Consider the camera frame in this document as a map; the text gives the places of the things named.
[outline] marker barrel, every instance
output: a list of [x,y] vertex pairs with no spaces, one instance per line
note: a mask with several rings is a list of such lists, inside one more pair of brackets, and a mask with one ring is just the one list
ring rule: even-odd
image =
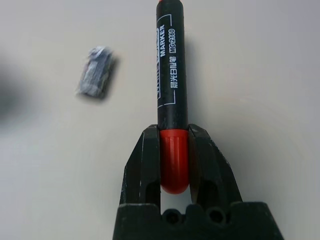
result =
[[161,0],[156,8],[156,20],[161,185],[166,192],[179,194],[189,185],[189,124],[182,3],[179,0]]

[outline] white table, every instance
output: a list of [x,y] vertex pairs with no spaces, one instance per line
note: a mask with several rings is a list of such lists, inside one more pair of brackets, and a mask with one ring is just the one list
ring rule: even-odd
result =
[[[183,4],[189,122],[228,159],[243,200],[269,205],[285,239],[319,239],[320,2]],[[157,123],[156,5],[1,3],[0,50],[18,98],[1,115],[0,239],[112,238],[124,166]],[[119,64],[107,99],[86,101],[75,89],[98,45]],[[190,201],[162,198],[163,209]]]

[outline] red marker cap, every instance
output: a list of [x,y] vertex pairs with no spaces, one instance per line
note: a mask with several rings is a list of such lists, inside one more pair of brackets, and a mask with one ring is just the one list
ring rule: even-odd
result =
[[170,194],[183,193],[189,185],[188,131],[160,131],[161,186]]

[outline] wrapped eraser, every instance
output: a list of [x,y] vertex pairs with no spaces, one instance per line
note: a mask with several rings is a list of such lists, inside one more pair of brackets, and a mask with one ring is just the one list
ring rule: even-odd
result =
[[89,61],[84,69],[78,93],[94,98],[103,98],[111,71],[112,52],[103,46],[97,46],[91,50],[88,58]]

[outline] black marker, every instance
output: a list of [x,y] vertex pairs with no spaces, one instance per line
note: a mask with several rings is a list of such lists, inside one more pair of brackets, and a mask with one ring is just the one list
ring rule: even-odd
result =
[[179,194],[189,185],[184,8],[179,0],[160,0],[156,27],[161,185]]

